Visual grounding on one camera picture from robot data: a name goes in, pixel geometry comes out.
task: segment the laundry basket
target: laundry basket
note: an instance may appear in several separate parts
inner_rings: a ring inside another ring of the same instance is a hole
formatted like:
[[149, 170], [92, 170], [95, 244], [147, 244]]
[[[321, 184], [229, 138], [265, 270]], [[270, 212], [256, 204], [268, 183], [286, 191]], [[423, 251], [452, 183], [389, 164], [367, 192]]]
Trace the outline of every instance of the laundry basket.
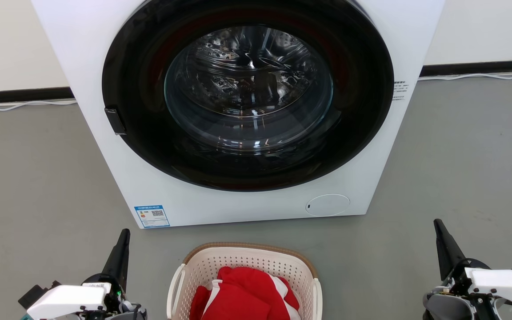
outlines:
[[207, 243], [191, 251], [171, 280], [167, 318], [189, 320], [197, 287], [207, 286], [225, 266], [250, 267], [285, 278], [299, 300], [301, 320], [321, 320], [323, 298], [313, 265], [295, 251], [250, 243]]

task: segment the red and white garment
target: red and white garment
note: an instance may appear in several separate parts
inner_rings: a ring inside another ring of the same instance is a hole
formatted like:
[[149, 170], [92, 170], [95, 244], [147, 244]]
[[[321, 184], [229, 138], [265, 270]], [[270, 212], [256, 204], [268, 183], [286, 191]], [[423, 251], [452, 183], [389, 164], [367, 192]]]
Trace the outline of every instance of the red and white garment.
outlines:
[[252, 268], [222, 267], [212, 290], [197, 288], [189, 320], [301, 320], [297, 310], [286, 279]]

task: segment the white wall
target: white wall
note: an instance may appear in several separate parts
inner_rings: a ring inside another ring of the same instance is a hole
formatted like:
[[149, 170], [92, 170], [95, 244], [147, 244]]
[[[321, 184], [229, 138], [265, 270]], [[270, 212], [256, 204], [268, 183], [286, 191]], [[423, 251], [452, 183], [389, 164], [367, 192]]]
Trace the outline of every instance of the white wall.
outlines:
[[[446, 0], [425, 64], [507, 60], [512, 0]], [[66, 86], [30, 0], [0, 0], [0, 91]]]

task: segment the black baseboard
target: black baseboard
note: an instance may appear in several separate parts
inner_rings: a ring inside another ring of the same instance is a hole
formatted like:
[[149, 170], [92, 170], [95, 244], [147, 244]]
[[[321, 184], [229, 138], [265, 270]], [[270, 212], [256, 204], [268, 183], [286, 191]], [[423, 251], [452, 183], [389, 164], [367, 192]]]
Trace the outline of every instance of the black baseboard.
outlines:
[[[512, 61], [425, 65], [420, 77], [512, 72]], [[0, 103], [74, 99], [69, 87], [0, 91]]]
[[422, 67], [420, 77], [502, 72], [512, 72], [512, 61], [425, 65]]
[[0, 91], [0, 103], [74, 99], [69, 87]]

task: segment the white washing machine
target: white washing machine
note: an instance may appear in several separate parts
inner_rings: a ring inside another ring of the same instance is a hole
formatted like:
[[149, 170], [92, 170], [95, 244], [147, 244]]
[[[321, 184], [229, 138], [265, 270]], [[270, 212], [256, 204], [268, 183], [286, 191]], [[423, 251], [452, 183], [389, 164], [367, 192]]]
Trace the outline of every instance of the white washing machine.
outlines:
[[32, 2], [156, 228], [365, 214], [444, 0]]

